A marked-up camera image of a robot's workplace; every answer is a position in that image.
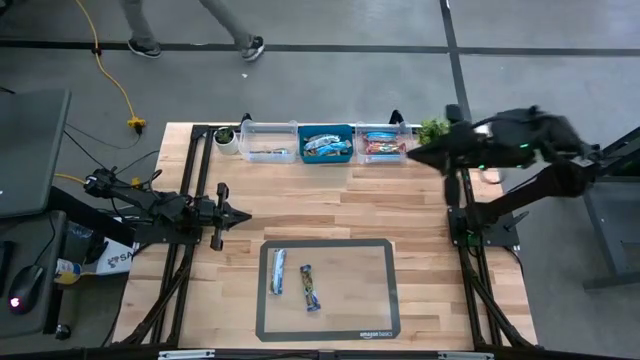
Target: concrete floor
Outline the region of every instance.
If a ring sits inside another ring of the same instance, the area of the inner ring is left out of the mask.
[[[84,2],[101,40],[128,38],[115,2]],[[269,44],[451,45],[438,0],[228,3]],[[635,0],[449,0],[449,4],[459,46],[640,47],[640,3]],[[231,42],[196,1],[154,0],[146,10],[163,42]],[[28,0],[17,1],[0,19],[2,38],[89,41],[90,33],[74,1]],[[100,161],[123,166],[157,149],[170,121],[238,121],[250,112],[265,122],[386,122],[397,108],[418,123],[459,99],[460,83],[456,92],[448,54],[354,49],[267,52],[252,65],[224,51],[172,51],[159,60],[107,51],[102,57],[105,66],[128,90],[136,112],[149,126],[140,143],[126,151],[81,135],[77,139]],[[639,57],[460,58],[476,120],[538,104],[568,116],[585,140],[603,145],[639,125],[633,109],[639,100]],[[123,146],[135,140],[125,125],[128,113],[120,93],[97,71],[87,50],[0,48],[0,85],[16,91],[68,88],[73,93],[69,123]],[[125,177],[146,176],[154,164],[151,157]],[[64,140],[58,172],[83,177],[95,167]],[[504,187],[515,186],[539,168],[506,171]],[[108,206],[84,195],[74,183],[56,180],[56,185],[89,204]],[[540,344],[554,350],[640,357],[640,286],[582,289],[582,281],[605,273],[582,200],[546,199],[527,210],[530,215],[518,231]],[[67,296],[65,314],[75,319],[70,340],[56,342],[43,336],[2,340],[0,353],[98,346],[117,311],[123,281],[106,279],[99,287]]]

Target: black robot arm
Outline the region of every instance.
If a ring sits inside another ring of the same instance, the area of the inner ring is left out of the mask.
[[[407,153],[440,171],[449,207],[460,204],[460,169],[527,168],[538,159],[551,164],[517,190],[490,203],[477,203],[473,219],[478,226],[493,224],[500,216],[547,196],[579,196],[595,176],[602,157],[599,146],[583,142],[563,116],[532,106],[472,124],[461,120],[459,113],[456,105],[448,105],[449,133]],[[489,127],[489,134],[476,131],[483,125]]]
[[[229,188],[219,183],[217,203],[208,196],[192,198],[176,192],[153,191],[150,183],[162,173],[158,170],[146,183],[130,185],[118,180],[115,168],[97,169],[86,177],[85,192],[103,199],[118,199],[141,211],[148,223],[136,225],[135,241],[139,243],[197,243],[202,228],[213,226],[211,248],[223,247],[222,231],[251,219],[251,215],[236,210],[227,203]]]

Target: cable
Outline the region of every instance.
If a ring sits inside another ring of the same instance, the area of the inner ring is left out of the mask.
[[[113,185],[112,187],[114,187],[116,189],[143,188],[145,185],[150,185],[153,180],[157,179],[158,176],[160,176],[160,174],[162,174],[162,169],[156,170],[153,174],[151,174],[151,177],[149,178],[149,180],[147,180],[145,182],[141,182],[140,184],[124,185],[124,186]]]
[[[94,50],[92,52],[96,57],[96,63],[98,64],[98,67],[100,68],[100,71],[102,72],[102,74],[104,74],[104,76],[106,76],[109,80],[111,80],[111,82],[118,89],[120,89],[120,92],[122,92],[122,96],[124,96],[124,100],[127,102],[127,106],[129,107],[129,112],[131,113],[131,119],[127,122],[127,124],[130,127],[135,128],[136,133],[140,135],[142,134],[142,127],[146,125],[146,122],[143,119],[136,116],[135,112],[133,111],[133,106],[131,105],[131,101],[129,101],[129,95],[127,95],[127,92],[124,90],[122,85],[120,85],[118,80],[116,80],[113,76],[111,76],[102,66],[102,61],[100,61],[100,55],[101,55],[100,42],[98,41],[98,33],[96,32],[96,27],[93,25],[91,16],[89,16],[87,9],[84,8],[84,5],[82,5],[82,2],[80,0],[76,0],[76,4],[78,4],[78,6],[80,7],[80,10],[82,10],[82,12],[84,13],[84,16],[87,18],[87,22],[89,23],[89,27],[91,28],[91,33],[93,34],[93,43],[94,43]]]
[[[49,213],[49,224],[51,225],[51,231],[53,232],[53,234],[51,235],[51,239],[49,240],[49,242],[47,242],[47,245],[45,245],[44,248],[42,248],[42,251],[40,251],[40,254],[36,258],[36,261],[33,262],[33,265],[38,264],[38,261],[40,261],[40,258],[42,257],[42,255],[44,255],[44,252],[47,250],[49,245],[51,245],[51,243],[53,242],[53,239],[56,238],[56,227],[53,225],[53,220],[51,219],[51,213]]]
[[[158,201],[162,201],[162,199],[160,199],[160,196],[153,191],[153,180],[157,179],[160,174],[162,174],[162,169],[154,171],[153,174],[151,174],[151,177],[149,177],[149,180],[146,181],[149,184],[149,191],[151,191],[151,195],[153,195],[153,197]]]
[[[80,145],[80,143],[78,143],[76,141],[76,139],[73,138],[73,136],[69,135],[69,133],[65,130],[64,134],[67,135],[69,137],[69,139],[71,139],[71,141],[73,141],[74,144],[76,144],[80,150],[82,150],[82,152],[84,152],[88,157],[91,158],[91,160],[93,160],[96,164],[100,165],[103,169],[106,169],[106,167],[104,165],[102,165],[102,163],[98,160],[96,160],[96,158],[94,158],[93,156],[91,156],[91,154],[89,154],[89,152],[87,150],[85,150],[82,145]]]
[[[140,161],[142,161],[142,160],[144,160],[144,159],[148,158],[149,156],[151,156],[151,155],[153,155],[153,154],[155,154],[155,153],[159,153],[159,152],[160,152],[160,150],[154,150],[154,151],[152,151],[152,152],[150,152],[150,153],[148,153],[148,154],[146,154],[146,155],[141,156],[140,158],[138,158],[138,159],[134,160],[131,164],[129,164],[129,165],[125,166],[124,168],[122,168],[122,169],[118,170],[118,172],[116,172],[116,175],[118,175],[118,174],[120,174],[120,173],[124,172],[124,171],[125,171],[125,170],[127,170],[128,168],[130,168],[130,167],[132,167],[133,165],[135,165],[136,163],[138,163],[138,162],[140,162]]]
[[[113,201],[113,198],[109,200],[111,200],[111,206],[113,206],[113,211],[116,213],[116,215],[120,217],[120,221],[122,221],[122,223],[127,222],[127,219],[125,219],[124,216],[122,216],[122,214],[120,214],[120,212],[118,211],[118,208],[116,207],[116,202]]]
[[[520,256],[518,256],[518,253],[516,253],[512,248],[508,246],[504,246],[504,249],[510,252],[511,255],[513,255],[513,257],[516,259],[518,265],[520,265],[520,272],[522,273],[522,276],[524,276],[524,266],[522,266],[522,261],[520,260]]]
[[[9,94],[11,94],[11,95],[15,95],[15,94],[16,94],[16,92],[15,92],[15,91],[13,91],[13,90],[11,90],[11,89],[7,89],[7,88],[6,88],[6,87],[4,87],[4,86],[0,86],[0,91],[2,91],[2,92],[6,92],[6,93],[9,93]]]
[[[77,127],[75,127],[75,126],[73,126],[73,125],[71,125],[71,124],[67,124],[67,126],[68,126],[68,127],[70,127],[70,128],[72,128],[73,130],[75,130],[75,131],[79,132],[80,134],[82,134],[82,135],[84,135],[84,136],[86,136],[86,137],[88,137],[88,138],[90,138],[90,139],[93,139],[93,140],[95,140],[95,141],[99,142],[99,143],[100,143],[100,144],[102,144],[102,145],[106,145],[106,146],[112,147],[112,148],[117,149],[117,150],[128,150],[128,149],[131,149],[132,147],[134,147],[134,146],[138,145],[138,142],[140,141],[140,138],[142,137],[141,135],[138,135],[138,138],[136,139],[136,141],[134,141],[134,142],[133,142],[133,144],[131,144],[131,145],[129,145],[129,146],[126,146],[126,147],[122,147],[122,146],[117,146],[117,145],[109,144],[109,143],[108,143],[108,142],[106,142],[106,141],[100,140],[100,139],[98,139],[97,137],[95,137],[95,136],[93,136],[93,135],[91,135],[91,134],[89,134],[89,133],[85,132],[84,130],[78,129]]]
[[[78,177],[72,176],[72,175],[67,175],[67,174],[60,174],[60,173],[56,173],[54,174],[54,176],[63,178],[63,179],[67,179],[67,180],[72,180],[75,181],[77,183],[80,183],[82,185],[86,184],[86,182]]]

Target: wooden table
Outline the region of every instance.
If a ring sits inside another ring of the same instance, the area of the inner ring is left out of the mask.
[[[169,123],[158,158],[160,191],[177,191],[192,123]],[[196,159],[200,159],[202,145]],[[476,199],[502,194],[471,174]],[[445,219],[442,179],[431,168],[405,165],[253,164],[214,151],[206,194],[229,185],[230,204],[253,219],[224,233],[224,251],[197,247],[180,337],[183,348],[471,349],[471,332],[456,249]],[[196,179],[191,182],[195,192]],[[255,336],[258,255],[265,240],[386,238],[394,248],[402,332],[392,340],[261,342]],[[123,298],[114,341],[131,333],[158,297],[166,245],[138,255]],[[535,332],[520,268],[501,248],[488,248],[495,299],[522,335]],[[489,339],[486,309],[479,305]],[[173,304],[168,307],[172,314]],[[171,316],[167,316],[165,334]]]

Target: silicone baking mat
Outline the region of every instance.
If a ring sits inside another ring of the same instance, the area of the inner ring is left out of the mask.
[[[287,253],[282,295],[269,291],[276,249]],[[307,311],[302,265],[311,265],[320,310]],[[259,277],[256,335],[262,341],[391,339],[400,333],[388,240],[267,241]]]

